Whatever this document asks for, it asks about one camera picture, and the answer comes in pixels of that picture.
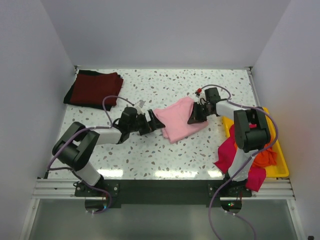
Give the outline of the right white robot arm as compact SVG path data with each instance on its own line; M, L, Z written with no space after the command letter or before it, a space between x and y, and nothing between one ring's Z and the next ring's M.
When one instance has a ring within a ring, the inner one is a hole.
M231 101L231 93L222 98L217 86L208 85L207 89L195 91L198 100L193 103L189 125L203 123L207 117L227 117L233 120L234 138L237 150L233 162L227 170L230 180L223 183L223 192L230 197L240 190L239 182L247 180L256 155L271 141L267 123L268 114L261 107L251 107Z

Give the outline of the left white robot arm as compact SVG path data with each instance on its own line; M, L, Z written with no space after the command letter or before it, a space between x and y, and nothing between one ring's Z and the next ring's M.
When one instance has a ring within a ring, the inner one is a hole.
M88 127L74 122L54 145L48 170L72 171L86 184L88 193L99 196L105 189L104 177L90 163L94 148L97 145L122 144L131 133L138 132L143 136L165 127L151 109L145 114L139 113L137 107L126 107L111 126Z

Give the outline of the pink t shirt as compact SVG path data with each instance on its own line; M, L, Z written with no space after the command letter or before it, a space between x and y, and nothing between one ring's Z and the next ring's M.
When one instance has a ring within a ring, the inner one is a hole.
M162 129L162 135L168 139L170 144L189 137L208 126L207 121L188 124L193 105L194 100L186 96L164 109L156 108L153 111L157 119L165 125L165 128Z

